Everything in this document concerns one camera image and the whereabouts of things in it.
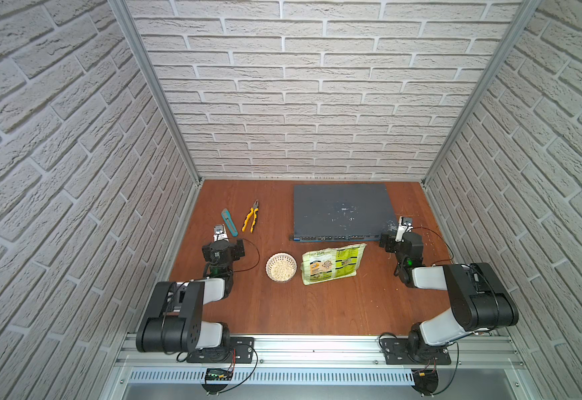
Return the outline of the green oats bag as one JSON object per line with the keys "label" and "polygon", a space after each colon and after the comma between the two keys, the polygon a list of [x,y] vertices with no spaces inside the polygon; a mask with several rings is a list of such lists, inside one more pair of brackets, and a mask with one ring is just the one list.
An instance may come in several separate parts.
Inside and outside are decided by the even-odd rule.
{"label": "green oats bag", "polygon": [[366,244],[359,243],[304,253],[302,260],[304,285],[355,277],[366,247]]}

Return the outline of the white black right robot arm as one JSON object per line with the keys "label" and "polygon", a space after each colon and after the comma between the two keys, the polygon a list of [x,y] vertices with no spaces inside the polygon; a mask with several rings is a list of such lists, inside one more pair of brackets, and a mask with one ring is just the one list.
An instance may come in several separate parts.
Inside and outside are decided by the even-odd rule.
{"label": "white black right robot arm", "polygon": [[396,256],[394,275],[407,287],[449,295],[449,309],[412,326],[407,339],[410,358],[423,359],[473,333],[518,323],[518,307],[490,264],[425,266],[422,237],[412,232],[382,233],[379,246]]}

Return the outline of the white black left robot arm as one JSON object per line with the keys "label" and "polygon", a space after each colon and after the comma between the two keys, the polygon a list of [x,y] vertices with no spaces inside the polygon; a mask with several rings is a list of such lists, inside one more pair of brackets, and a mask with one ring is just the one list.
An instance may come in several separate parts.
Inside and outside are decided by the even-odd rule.
{"label": "white black left robot arm", "polygon": [[152,291],[136,333],[140,353],[194,353],[229,350],[225,323],[202,320],[203,306],[224,300],[232,291],[233,263],[244,257],[241,239],[221,239],[202,247],[203,277],[187,282],[159,282]]}

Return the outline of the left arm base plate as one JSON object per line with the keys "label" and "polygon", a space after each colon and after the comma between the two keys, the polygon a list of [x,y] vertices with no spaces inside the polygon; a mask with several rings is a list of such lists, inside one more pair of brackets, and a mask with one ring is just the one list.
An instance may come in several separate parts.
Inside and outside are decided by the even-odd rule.
{"label": "left arm base plate", "polygon": [[186,363],[251,364],[254,357],[254,337],[231,337],[227,345],[195,350]]}

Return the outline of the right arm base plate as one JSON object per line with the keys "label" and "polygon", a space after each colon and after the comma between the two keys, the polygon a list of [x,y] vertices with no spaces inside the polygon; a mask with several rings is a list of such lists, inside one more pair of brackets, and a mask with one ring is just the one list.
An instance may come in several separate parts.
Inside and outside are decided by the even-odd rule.
{"label": "right arm base plate", "polygon": [[387,365],[442,365],[452,363],[443,346],[429,346],[417,338],[382,337],[379,345]]}

